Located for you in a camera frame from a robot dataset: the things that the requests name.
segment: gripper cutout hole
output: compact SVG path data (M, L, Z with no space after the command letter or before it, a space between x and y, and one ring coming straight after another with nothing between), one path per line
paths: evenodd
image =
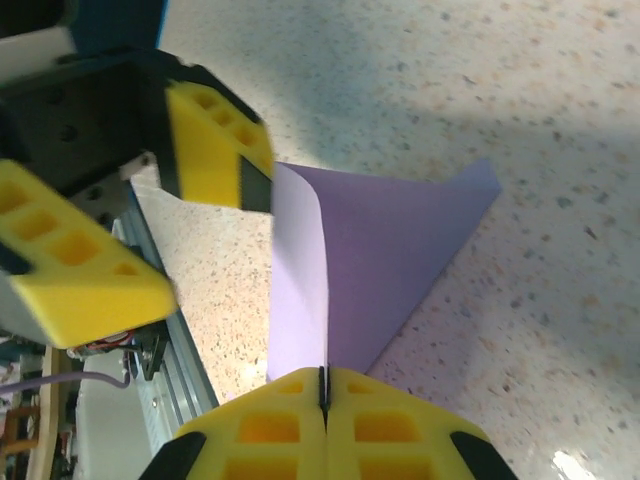
M365 387L364 385L360 385L359 383L350 383L349 385L347 385L347 391L349 393L355 393L355 394L370 394L373 393L373 390L371 390L368 387Z
M256 139L247 127L240 127L235 132L236 139L243 145L250 147Z
M12 212L29 202L27 193L13 182L0 183L0 215Z
M360 460L360 480L433 480L428 462L413 458L367 458Z
M60 263L76 267L88 262L100 248L82 232L73 232L56 240L47 249Z
M418 442L420 435L411 417L386 411L356 415L356 442L402 443Z
M302 382L295 382L282 387L280 389L280 393L295 394L295 393L302 393L302 390L304 390Z
M221 110L213 115L213 121L221 127L226 127L233 121L233 117L226 110Z
M218 104L218 101L212 95L208 95L206 93L196 95L195 101L205 110L209 110Z
M295 458L230 459L223 480L296 480L298 462Z
M297 443L300 441L298 417L290 413L247 415L238 431L239 443Z
M133 277L138 274L138 271L128 263L121 263L116 268L114 268L113 273L115 273L116 275Z
M30 242L55 230L57 226L58 222L51 214L39 210L15 222L11 229L22 240Z

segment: cable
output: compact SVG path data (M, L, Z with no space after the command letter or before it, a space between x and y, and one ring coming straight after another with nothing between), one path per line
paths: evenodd
M16 392L22 392L32 388L38 388L42 385L49 385L53 383L74 382L79 380L100 380L106 382L116 388L125 389L131 383L131 371L129 369L128 353L123 356L123 365L125 368L124 380L118 380L106 373L100 372L67 372L59 373L57 375L49 375L48 377L32 378L23 382L11 383L9 385L0 386L0 395L9 395Z

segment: folded paper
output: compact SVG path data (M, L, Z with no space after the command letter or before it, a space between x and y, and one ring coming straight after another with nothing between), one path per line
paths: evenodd
M487 160L442 184L277 164L268 379L366 373L500 190Z

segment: purple paper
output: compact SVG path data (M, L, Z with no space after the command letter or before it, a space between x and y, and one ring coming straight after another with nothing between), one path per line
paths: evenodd
M443 184L277 165L269 379L365 373L500 190L486 160Z

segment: terrazzo surface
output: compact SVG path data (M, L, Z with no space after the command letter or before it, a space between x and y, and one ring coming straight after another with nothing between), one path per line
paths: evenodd
M640 3L174 0L162 47L280 161L439 181L490 158L504 193L371 375L521 479L640 479ZM220 400L261 385L271 220L136 185Z

